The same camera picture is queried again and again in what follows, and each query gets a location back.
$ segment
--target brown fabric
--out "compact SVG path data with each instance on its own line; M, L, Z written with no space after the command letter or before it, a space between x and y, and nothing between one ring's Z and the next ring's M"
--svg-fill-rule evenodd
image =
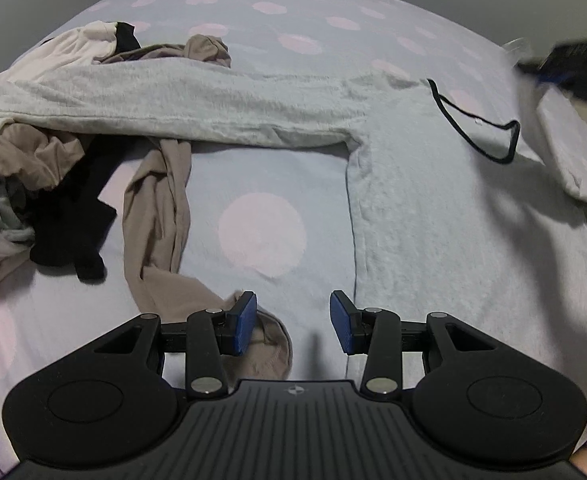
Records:
M103 60L105 63L118 63L121 61L136 61L142 59L157 59L160 57L186 57L196 61L214 62L216 64L231 67L231 58L228 55L227 46L220 38L196 34L189 38L185 45L173 43L161 43L115 54Z
M15 176L30 191L53 189L84 156L89 139L28 124L8 124L0 130L0 176Z
M156 45L120 54L119 60L189 56L230 66L226 46L217 38L194 36L186 46ZM107 62L115 62L115 57ZM191 217L184 188L191 171L186 140L152 140L124 194L124 275L141 312L155 312L164 322L181 322L205 308L230 308L195 278L177 273ZM279 380L291 369L291 342L283 325L259 312L247 352L224 358L231 384L240 378Z

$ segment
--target white garment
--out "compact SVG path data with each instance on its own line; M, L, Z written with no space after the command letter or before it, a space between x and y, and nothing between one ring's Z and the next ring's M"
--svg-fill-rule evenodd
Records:
M1 81L39 81L63 66L88 65L115 54L117 23L72 28L34 48L0 73Z
M64 66L99 63L115 54L117 23L93 22L47 41L0 73L0 82L39 81ZM0 119L0 130L12 123ZM0 233L0 281L28 259L28 247L6 240Z

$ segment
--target black fabric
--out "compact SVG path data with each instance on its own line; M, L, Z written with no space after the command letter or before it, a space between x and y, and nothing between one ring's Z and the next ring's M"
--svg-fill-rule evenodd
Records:
M463 110L462 108L456 106L451 101L449 101L445 96L443 96L442 94L440 94L438 92L438 87L436 86L435 82L432 79L427 79L427 81L429 82L429 86L431 87L433 99L435 100L435 103L438 105L438 108L440 108L440 111L442 112L442 114L445 116L446 120L449 121L451 126L453 126L454 129L459 134L461 134L462 138L464 140L466 140L474 150L476 150L478 153L480 153L480 155L486 156L486 158L495 162L496 164L510 164L511 162L513 162L513 157L515 156L515 147L517 146L518 138L520 137L520 123L518 121L513 120L513 121L509 121L506 124L497 124L497 123L492 123L491 121L487 121L485 118L482 118L480 116L469 113L469 112ZM478 119L478 120L482 121L483 123L491 124L491 126L494 126L495 128L499 128L501 130L511 130L511 140L509 142L509 151L507 152L507 155L503 156L503 157L490 155L485 150L480 148L480 146L478 146L475 142L473 142L473 140L471 140L471 138L464 132L464 130L455 121L455 119L453 117L451 117L451 114L447 111L443 102L448 104L451 108L458 110L461 114L464 114L467 117L471 117L472 119Z
M128 136L96 136L58 187L39 192L31 201L32 262L48 267L73 264L81 281L104 278L98 251L116 211L97 197L132 142Z
M133 35L133 25L129 23L118 22L115 26L115 53L121 54L123 52L129 52L129 50L137 50L140 48L140 43L135 39Z

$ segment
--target bed sheet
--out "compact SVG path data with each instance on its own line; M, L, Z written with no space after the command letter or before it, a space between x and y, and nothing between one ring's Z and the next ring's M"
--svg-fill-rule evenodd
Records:
M429 76L469 111L499 122L518 115L510 62L500 47L399 0L103 0L49 37L94 20L132 23L143 45L184 43L195 33L220 36L240 71L343 75L374 69ZM587 153L587 131L566 102L551 99L545 113L553 128L571 132L567 156ZM118 212L145 149L141 142L102 194ZM535 159L523 144L519 152ZM194 146L186 190L192 229L180 272L221 296L255 290L261 306L289 330L291 378L297 380L345 375L347 360L331 328L327 300L334 288L352 296L355 283L346 166L341 147L290 152ZM119 220L102 254L108 267L103 285L83 285L31 264L0 284L0 409L17 381L138 313L122 273ZM452 303L457 308L461 301ZM500 326L502 318L491 308L487 300L484 312L465 320L536 353L529 351L531 331L525 325L544 327L544 316L520 319L514 307L516 317ZM558 344L570 349L572 336L564 332ZM167 359L164 376L180 385L179 356ZM409 385L416 380L415 374L409 377ZM0 421L0 467L6 470L15 460Z

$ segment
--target blue gripper pad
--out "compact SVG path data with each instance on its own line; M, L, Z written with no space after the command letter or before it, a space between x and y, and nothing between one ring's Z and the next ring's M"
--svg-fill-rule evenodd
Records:
M256 325L257 298L254 294L238 316L236 333L233 336L233 349L236 355L242 355L251 341L253 327Z
M335 294L331 294L329 298L329 312L331 313L331 323L340 341L342 352L349 355L353 354L351 319Z

